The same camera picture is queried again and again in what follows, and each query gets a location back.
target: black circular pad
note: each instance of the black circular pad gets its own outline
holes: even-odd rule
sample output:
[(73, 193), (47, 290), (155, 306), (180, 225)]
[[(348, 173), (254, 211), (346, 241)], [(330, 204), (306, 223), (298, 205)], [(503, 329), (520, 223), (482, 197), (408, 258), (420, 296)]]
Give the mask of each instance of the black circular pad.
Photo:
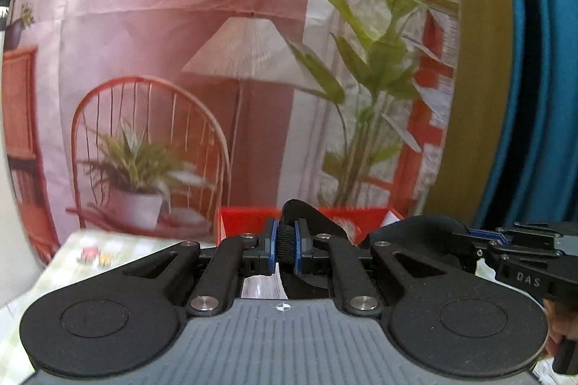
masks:
[(458, 299), (446, 303), (439, 319), (447, 329), (466, 338), (486, 338), (502, 331), (508, 315), (495, 303), (479, 299)]
[(176, 309), (153, 283), (101, 275), (38, 299), (20, 323), (33, 366), (91, 378), (148, 363), (172, 343), (180, 326)]
[(389, 332), (424, 367), (491, 378), (527, 369), (542, 351), (548, 326), (525, 295), (459, 273), (416, 280), (395, 305)]
[(62, 314), (60, 323), (80, 338), (103, 338), (125, 326), (128, 310), (112, 300), (83, 300), (71, 305)]

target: wooden chair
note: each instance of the wooden chair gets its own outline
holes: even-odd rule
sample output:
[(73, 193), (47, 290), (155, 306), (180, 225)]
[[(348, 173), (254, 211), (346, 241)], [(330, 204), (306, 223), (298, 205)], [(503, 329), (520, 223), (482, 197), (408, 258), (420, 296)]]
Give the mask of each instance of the wooden chair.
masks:
[(8, 166), (22, 225), (43, 263), (59, 249), (36, 128), (36, 46), (4, 53), (2, 114)]
[[(99, 135), (117, 135), (127, 121), (149, 142), (169, 146), (173, 155), (195, 166), (196, 174), (209, 187), (186, 186), (172, 190), (168, 211), (157, 229), (142, 231), (121, 226), (106, 216), (109, 189), (96, 183), (82, 163), (97, 156)], [(74, 201), (71, 209), (81, 228), (91, 222), (100, 228), (164, 238), (216, 237), (215, 219), (229, 185), (230, 164), (227, 142), (221, 127), (207, 107), (176, 85), (155, 77), (120, 77), (91, 90), (80, 102), (72, 119), (70, 134)], [(194, 209), (204, 217), (204, 226), (188, 224), (173, 216)]]

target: yellow fabric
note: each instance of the yellow fabric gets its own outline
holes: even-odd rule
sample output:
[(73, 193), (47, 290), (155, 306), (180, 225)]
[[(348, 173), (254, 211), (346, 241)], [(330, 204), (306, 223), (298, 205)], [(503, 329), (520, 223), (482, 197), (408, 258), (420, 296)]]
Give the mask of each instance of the yellow fabric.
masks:
[(512, 0), (462, 0), (456, 90), (426, 213), (470, 223), (498, 146), (512, 67)]

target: printed backdrop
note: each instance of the printed backdrop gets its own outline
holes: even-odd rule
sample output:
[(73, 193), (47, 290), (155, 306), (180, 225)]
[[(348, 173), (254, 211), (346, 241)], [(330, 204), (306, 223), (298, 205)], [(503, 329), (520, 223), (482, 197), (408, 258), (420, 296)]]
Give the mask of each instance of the printed backdrop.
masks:
[(222, 206), (418, 210), (459, 0), (12, 0), (2, 91), (43, 260), (83, 226), (212, 238)]

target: small candy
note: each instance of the small candy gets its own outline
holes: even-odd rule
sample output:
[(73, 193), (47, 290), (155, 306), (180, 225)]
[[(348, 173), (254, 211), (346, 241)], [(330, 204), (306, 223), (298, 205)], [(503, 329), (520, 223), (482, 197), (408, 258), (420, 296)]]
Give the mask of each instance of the small candy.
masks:
[(80, 253), (79, 261), (85, 264), (92, 263), (98, 256), (98, 253), (99, 253), (98, 246), (83, 248), (82, 252)]
[(112, 255), (107, 253), (101, 253), (98, 257), (98, 265), (101, 268), (106, 268), (111, 265), (112, 263)]

